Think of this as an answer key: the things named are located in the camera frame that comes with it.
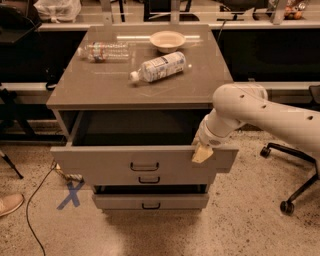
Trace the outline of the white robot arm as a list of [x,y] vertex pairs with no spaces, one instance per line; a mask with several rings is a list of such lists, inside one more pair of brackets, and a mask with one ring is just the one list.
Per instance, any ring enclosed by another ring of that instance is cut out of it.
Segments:
[[201,121],[193,140],[192,161],[202,163],[234,130],[256,126],[320,161],[320,113],[268,100],[255,83],[220,86],[212,96],[213,110]]

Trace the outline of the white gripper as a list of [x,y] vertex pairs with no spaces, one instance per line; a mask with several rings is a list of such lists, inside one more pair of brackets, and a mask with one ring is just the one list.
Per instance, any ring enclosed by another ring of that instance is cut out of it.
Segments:
[[212,148],[220,147],[227,139],[230,127],[219,117],[206,115],[194,137],[195,147],[192,161],[203,163],[213,154]]

